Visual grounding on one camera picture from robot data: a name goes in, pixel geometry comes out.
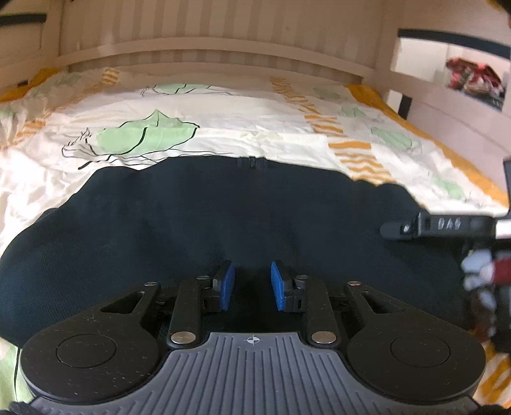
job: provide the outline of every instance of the black fabric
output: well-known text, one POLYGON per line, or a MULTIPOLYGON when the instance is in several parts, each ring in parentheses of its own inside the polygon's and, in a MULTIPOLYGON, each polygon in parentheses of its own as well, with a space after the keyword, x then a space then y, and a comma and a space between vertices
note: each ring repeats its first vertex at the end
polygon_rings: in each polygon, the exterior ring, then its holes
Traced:
POLYGON ((176 157, 141 171, 103 168, 5 251, 0 336, 23 345, 136 284, 177 286, 225 259, 236 266, 226 318, 239 331, 271 331, 275 259, 327 287, 361 280, 461 324, 454 246, 379 235, 383 222, 419 211, 400 186, 265 159, 176 157))

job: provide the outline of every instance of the headboard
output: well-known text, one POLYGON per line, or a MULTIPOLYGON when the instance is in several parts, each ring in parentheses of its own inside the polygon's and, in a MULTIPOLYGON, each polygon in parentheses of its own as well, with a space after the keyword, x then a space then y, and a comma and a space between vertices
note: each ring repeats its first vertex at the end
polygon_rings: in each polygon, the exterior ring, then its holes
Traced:
POLYGON ((400 29, 508 47, 508 15, 486 0, 11 0, 9 7, 23 13, 43 7, 47 18, 0 27, 22 43, 6 49, 0 36, 0 88, 44 66, 363 82, 383 96, 395 90, 412 98, 409 120, 478 167, 482 154, 498 160, 494 171, 483 171, 504 186, 500 161, 511 154, 511 97, 497 112, 391 70, 400 29), (463 137, 473 145, 462 145, 463 137))

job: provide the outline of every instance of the blue gripper pad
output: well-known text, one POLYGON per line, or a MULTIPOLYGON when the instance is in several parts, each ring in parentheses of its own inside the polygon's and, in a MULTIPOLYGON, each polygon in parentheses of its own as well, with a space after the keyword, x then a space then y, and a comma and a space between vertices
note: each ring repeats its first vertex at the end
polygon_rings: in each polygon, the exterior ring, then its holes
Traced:
POLYGON ((275 261, 271 263, 271 286, 273 287, 273 294, 275 294, 277 309, 284 311, 284 283, 275 261))
POLYGON ((220 288, 220 308, 222 311, 227 311, 229 308, 230 295, 233 293, 234 288, 234 264, 231 262, 229 268, 225 272, 222 279, 222 286, 220 288))
POLYGON ((171 352, 151 380, 110 402, 31 405, 43 415, 468 415, 478 407, 467 396, 437 405, 386 398, 335 351, 307 346, 297 333, 212 333, 171 352))

